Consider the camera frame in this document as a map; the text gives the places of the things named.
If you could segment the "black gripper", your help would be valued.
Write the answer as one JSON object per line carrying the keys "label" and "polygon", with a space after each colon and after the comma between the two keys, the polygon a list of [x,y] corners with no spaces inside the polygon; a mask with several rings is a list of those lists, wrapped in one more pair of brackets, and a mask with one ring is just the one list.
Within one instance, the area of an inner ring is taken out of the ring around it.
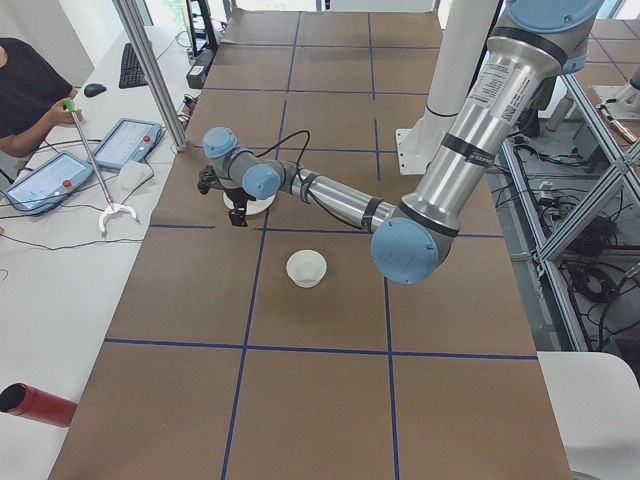
{"label": "black gripper", "polygon": [[232,202],[233,209],[228,211],[228,217],[234,227],[247,227],[246,208],[248,195],[242,188],[227,191],[227,198]]}

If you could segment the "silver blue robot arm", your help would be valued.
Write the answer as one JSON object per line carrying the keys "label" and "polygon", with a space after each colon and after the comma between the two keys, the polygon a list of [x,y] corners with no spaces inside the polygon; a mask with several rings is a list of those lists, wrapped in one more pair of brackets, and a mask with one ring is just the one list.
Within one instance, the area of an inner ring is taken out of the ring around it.
{"label": "silver blue robot arm", "polygon": [[225,192],[228,216],[245,226],[246,204],[279,191],[314,203],[372,236],[381,274],[399,284],[428,278],[459,233],[459,214],[541,83],[581,69],[598,1],[509,1],[486,42],[489,58],[460,113],[443,136],[416,189],[390,205],[301,167],[261,159],[239,146],[226,127],[203,137],[210,163],[199,173],[201,194]]}

